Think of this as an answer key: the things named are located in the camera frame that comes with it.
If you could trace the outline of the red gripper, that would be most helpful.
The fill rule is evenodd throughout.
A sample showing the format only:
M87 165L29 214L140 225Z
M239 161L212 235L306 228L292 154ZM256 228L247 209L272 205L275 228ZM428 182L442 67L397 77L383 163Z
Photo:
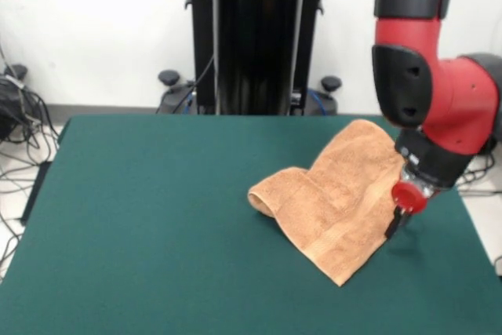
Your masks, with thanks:
M391 189L391 196L395 202L393 218L384 235L391 239L399 226L405 227L412 214L421 212L427 205L427 198L423 192L413 183L398 181Z

